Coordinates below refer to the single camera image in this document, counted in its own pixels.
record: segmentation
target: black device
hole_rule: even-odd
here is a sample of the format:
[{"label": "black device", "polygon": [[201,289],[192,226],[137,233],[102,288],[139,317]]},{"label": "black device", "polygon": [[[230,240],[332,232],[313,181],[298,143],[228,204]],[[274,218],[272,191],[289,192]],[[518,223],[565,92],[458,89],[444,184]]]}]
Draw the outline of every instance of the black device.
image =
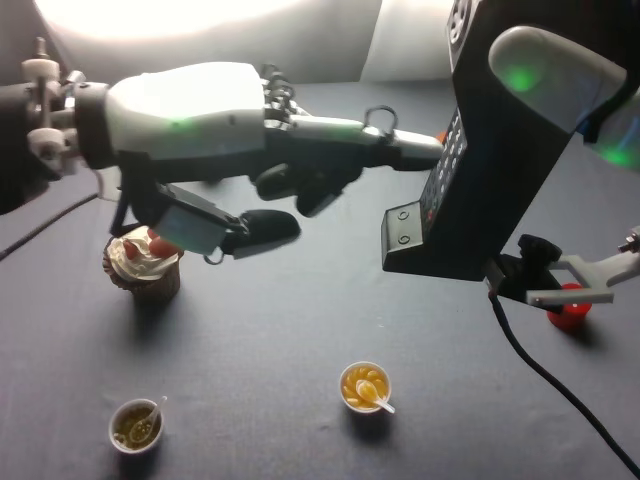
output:
[{"label": "black device", "polygon": [[457,108],[420,200],[385,213],[384,270],[485,277],[571,138],[504,89],[489,67],[491,45],[511,27],[540,25],[631,69],[638,45],[630,6],[628,0],[454,2],[447,35]]}]

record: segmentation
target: cupcake frosting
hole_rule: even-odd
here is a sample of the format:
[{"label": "cupcake frosting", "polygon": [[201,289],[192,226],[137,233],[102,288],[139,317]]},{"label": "cupcake frosting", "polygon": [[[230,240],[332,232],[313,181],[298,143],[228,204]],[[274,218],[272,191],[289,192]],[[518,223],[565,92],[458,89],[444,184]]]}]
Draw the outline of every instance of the cupcake frosting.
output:
[{"label": "cupcake frosting", "polygon": [[[128,282],[153,281],[160,279],[171,265],[178,261],[178,254],[169,258],[159,258],[149,251],[151,237],[147,227],[136,228],[132,232],[114,238],[107,247],[107,254],[115,272]],[[127,257],[124,241],[131,242],[140,252],[133,260]]]}]

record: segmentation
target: black cable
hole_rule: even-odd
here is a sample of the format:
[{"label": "black cable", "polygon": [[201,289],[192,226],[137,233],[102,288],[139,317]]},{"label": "black cable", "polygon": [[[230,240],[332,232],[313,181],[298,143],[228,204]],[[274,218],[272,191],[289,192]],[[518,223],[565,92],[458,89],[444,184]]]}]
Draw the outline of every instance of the black cable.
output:
[{"label": "black cable", "polygon": [[38,234],[42,233],[43,230],[49,228],[51,225],[56,223],[58,220],[60,220],[66,214],[73,212],[76,208],[81,207],[85,203],[89,203],[91,200],[94,200],[96,198],[98,198],[98,194],[97,193],[92,193],[91,195],[83,198],[82,200],[74,203],[73,205],[70,205],[69,207],[65,208],[61,212],[57,213],[56,215],[51,217],[49,220],[47,220],[46,222],[44,222],[40,226],[34,228],[29,233],[27,233],[24,237],[22,237],[20,240],[18,240],[16,243],[14,243],[13,245],[9,246],[8,248],[6,248],[2,252],[0,252],[0,262],[2,260],[4,260],[5,258],[7,258],[9,255],[11,255],[13,252],[15,252],[17,249],[19,249],[20,247],[24,246],[27,242],[33,240]]},{"label": "black cable", "polygon": [[558,390],[566,398],[569,400],[571,405],[576,407],[576,409],[587,419],[587,421],[591,424],[593,428],[596,429],[598,435],[602,437],[602,439],[609,445],[609,448],[615,453],[622,463],[629,469],[629,471],[633,474],[634,477],[640,479],[640,468],[634,463],[634,461],[627,455],[627,452],[623,450],[623,448],[618,445],[611,434],[607,431],[607,429],[600,423],[600,420],[587,408],[587,406],[580,401],[578,397],[576,397],[571,390],[564,386],[564,384],[558,380],[556,377],[551,375],[548,371],[546,371],[538,362],[536,362],[533,358],[529,356],[529,354],[522,348],[522,345],[516,340],[515,335],[511,331],[511,327],[509,326],[509,320],[507,320],[507,316],[504,313],[502,305],[500,304],[500,300],[498,300],[498,296],[492,291],[489,292],[489,300],[491,301],[491,305],[493,305],[493,311],[496,314],[496,318],[498,319],[498,323],[504,332],[505,337],[516,351],[518,356],[524,360],[524,362],[529,365],[538,375],[544,378],[547,382],[551,384],[553,388]]}]

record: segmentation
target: white bowl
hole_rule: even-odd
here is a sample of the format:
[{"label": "white bowl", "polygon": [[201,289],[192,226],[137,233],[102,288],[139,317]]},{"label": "white bowl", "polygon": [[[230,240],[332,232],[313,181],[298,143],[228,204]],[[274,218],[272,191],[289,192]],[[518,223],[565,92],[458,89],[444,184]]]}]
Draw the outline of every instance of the white bowl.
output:
[{"label": "white bowl", "polygon": [[385,402],[389,401],[389,397],[391,397],[391,380],[389,379],[389,375],[387,375],[387,372],[385,371],[384,368],[382,368],[377,363],[373,363],[373,362],[356,362],[356,363],[352,363],[351,365],[349,365],[347,368],[345,368],[342,371],[342,374],[340,375],[340,383],[338,385],[338,388],[340,389],[340,398],[342,398],[342,401],[344,402],[344,404],[347,407],[349,407],[349,409],[353,410],[354,412],[358,412],[358,413],[361,413],[361,414],[364,414],[364,415],[369,415],[371,413],[379,412],[382,407],[369,408],[369,409],[363,410],[361,408],[357,408],[357,407],[354,407],[352,405],[349,405],[349,402],[347,402],[347,399],[344,398],[344,395],[342,394],[342,384],[343,384],[343,381],[344,381],[344,377],[347,376],[347,373],[349,371],[351,371],[352,369],[354,369],[356,367],[373,368],[375,370],[378,370],[382,374],[382,376],[384,377],[384,382],[387,384],[387,387],[389,387],[388,390],[387,390],[387,396],[385,398],[383,398],[383,400]]},{"label": "white bowl", "polygon": [[111,417],[111,420],[109,420],[109,441],[111,441],[111,445],[113,445],[113,447],[119,452],[127,455],[139,455],[141,453],[148,452],[149,450],[154,448],[158,444],[158,441],[162,436],[162,432],[164,432],[164,416],[162,412],[160,412],[160,414],[158,415],[158,419],[156,420],[156,422],[160,422],[160,430],[158,430],[158,434],[151,441],[149,445],[145,445],[142,448],[133,450],[131,448],[125,447],[120,442],[116,441],[116,439],[113,438],[113,434],[115,433],[115,426],[117,425],[117,423],[120,421],[120,419],[125,413],[129,412],[130,410],[133,410],[134,408],[150,407],[151,409],[153,409],[155,408],[155,406],[156,406],[156,402],[152,400],[148,400],[146,398],[136,398],[135,400],[130,400],[127,403],[121,405],[120,408],[116,410],[116,413],[113,414],[113,416]]}]

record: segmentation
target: white spoon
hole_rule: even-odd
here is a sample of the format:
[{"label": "white spoon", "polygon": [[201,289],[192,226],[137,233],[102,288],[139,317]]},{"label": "white spoon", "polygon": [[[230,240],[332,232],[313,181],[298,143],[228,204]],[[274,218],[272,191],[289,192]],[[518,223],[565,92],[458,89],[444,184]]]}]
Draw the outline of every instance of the white spoon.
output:
[{"label": "white spoon", "polygon": [[363,400],[375,403],[379,407],[384,408],[389,413],[396,413],[396,409],[380,398],[378,390],[369,380],[358,380],[356,382],[356,392]]},{"label": "white spoon", "polygon": [[149,438],[160,414],[160,409],[166,401],[167,397],[162,397],[149,415],[133,424],[133,427],[129,430],[129,440],[133,443],[142,443]]}]

